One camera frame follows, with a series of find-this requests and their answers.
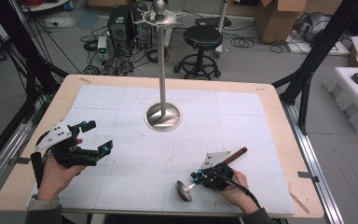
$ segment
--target person's left hand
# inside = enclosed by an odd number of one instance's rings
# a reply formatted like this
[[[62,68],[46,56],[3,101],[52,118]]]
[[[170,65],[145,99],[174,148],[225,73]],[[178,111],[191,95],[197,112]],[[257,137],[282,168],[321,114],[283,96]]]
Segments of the person's left hand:
[[[83,140],[81,139],[77,140],[78,144],[82,142]],[[80,165],[65,168],[57,163],[54,156],[49,156],[45,161],[45,170],[37,192],[37,200],[50,201],[57,199],[60,192],[66,189],[72,179],[85,168],[86,166]]]

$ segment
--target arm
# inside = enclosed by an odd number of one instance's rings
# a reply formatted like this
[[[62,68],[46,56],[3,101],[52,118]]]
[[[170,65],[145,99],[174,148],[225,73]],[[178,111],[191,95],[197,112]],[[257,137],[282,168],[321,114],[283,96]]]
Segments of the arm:
[[[39,191],[35,197],[39,203],[48,203],[59,200],[58,195],[66,187],[71,180],[83,171],[86,166],[72,166],[65,168],[57,163],[54,157],[49,156],[45,162],[42,182]],[[44,224],[44,223],[62,223],[62,207],[52,206],[51,208],[29,211],[26,218],[27,224]]]
[[[248,187],[248,182],[246,176],[234,171],[233,180],[242,186]],[[246,195],[242,190],[238,188],[232,188],[231,186],[227,189],[221,191],[222,195],[235,206],[238,206],[240,210],[245,214],[242,218],[246,224],[272,224],[272,221],[269,218],[266,210],[264,208],[258,208],[253,199]]]

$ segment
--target white box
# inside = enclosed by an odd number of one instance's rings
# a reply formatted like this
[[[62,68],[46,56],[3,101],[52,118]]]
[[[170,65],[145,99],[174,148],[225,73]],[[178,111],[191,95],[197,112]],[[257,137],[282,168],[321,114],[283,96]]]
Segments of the white box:
[[[324,81],[324,86],[358,132],[358,84],[351,79],[356,73],[358,68],[355,67],[337,67]]]

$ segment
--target person's right hand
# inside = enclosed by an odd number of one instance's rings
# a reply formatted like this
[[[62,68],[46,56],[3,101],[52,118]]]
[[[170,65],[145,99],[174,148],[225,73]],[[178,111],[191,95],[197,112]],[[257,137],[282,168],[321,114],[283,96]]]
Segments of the person's right hand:
[[[233,171],[234,171],[234,176],[232,177],[232,179],[236,183],[248,189],[249,187],[248,187],[248,181],[246,179],[246,176],[243,173],[236,171],[234,169]],[[230,185],[226,189],[222,190],[221,194],[226,198],[226,200],[229,203],[238,206],[245,215],[252,214],[253,212],[258,210],[258,207],[253,201],[253,199],[250,196],[246,195],[239,188]]]

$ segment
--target hand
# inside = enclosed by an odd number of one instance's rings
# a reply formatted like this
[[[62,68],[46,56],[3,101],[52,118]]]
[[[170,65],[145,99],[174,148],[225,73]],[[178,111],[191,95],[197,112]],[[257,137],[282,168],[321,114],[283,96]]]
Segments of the hand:
[[[43,172],[42,183],[37,192],[37,200],[50,201],[58,198],[61,191],[68,187],[71,180],[83,171],[86,166],[72,166],[65,168],[57,163],[54,156],[49,156],[45,161],[45,170]]]
[[[248,189],[249,187],[248,187],[248,181],[246,179],[246,176],[239,171],[236,171],[234,169],[232,170],[234,171],[234,176],[232,177],[232,179],[236,183]],[[245,215],[252,214],[253,212],[258,210],[258,207],[253,201],[253,199],[250,196],[246,195],[239,188],[228,186],[225,190],[222,190],[220,192],[229,203],[238,206]]]

